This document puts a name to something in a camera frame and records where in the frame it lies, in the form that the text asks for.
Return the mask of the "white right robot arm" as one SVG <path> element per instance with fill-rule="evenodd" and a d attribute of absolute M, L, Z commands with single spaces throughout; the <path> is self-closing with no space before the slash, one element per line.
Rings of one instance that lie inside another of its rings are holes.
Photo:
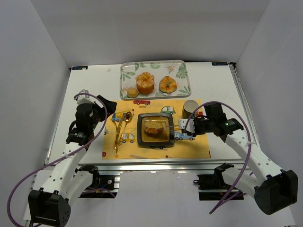
<path fill-rule="evenodd" d="M 194 136 L 213 133 L 244 160 L 241 170 L 228 163 L 215 169 L 218 179 L 230 185 L 230 188 L 210 214 L 232 199 L 229 194 L 234 188 L 252 197 L 267 215 L 295 204 L 298 197 L 297 174 L 275 164 L 252 143 L 245 121 L 232 107 L 215 101 L 201 106 L 206 116 L 190 115 L 186 128 L 190 128 Z"/>

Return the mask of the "ring-shaped orange bread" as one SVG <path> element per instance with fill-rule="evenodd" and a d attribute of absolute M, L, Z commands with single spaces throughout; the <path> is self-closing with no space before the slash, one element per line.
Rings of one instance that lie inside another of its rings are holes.
<path fill-rule="evenodd" d="M 164 76 L 159 83 L 159 89 L 164 93 L 175 92 L 177 90 L 177 82 L 170 76 Z"/>

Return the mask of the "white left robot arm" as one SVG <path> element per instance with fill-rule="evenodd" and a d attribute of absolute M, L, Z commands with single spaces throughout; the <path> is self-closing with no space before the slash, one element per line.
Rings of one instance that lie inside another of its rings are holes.
<path fill-rule="evenodd" d="M 54 169 L 38 190 L 31 190 L 28 205 L 31 220 L 38 225 L 66 226 L 71 207 L 88 187 L 97 186 L 96 166 L 78 168 L 90 144 L 96 139 L 94 130 L 116 111 L 117 103 L 98 95 L 95 101 L 81 93 L 75 99 L 75 120 L 70 125 L 62 157 L 53 163 Z"/>

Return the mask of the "sliced bread piece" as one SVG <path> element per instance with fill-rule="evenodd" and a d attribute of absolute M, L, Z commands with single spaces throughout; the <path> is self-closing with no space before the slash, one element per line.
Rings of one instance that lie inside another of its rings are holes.
<path fill-rule="evenodd" d="M 157 136 L 163 133 L 163 125 L 156 120 L 147 120 L 144 122 L 143 130 L 150 136 Z"/>

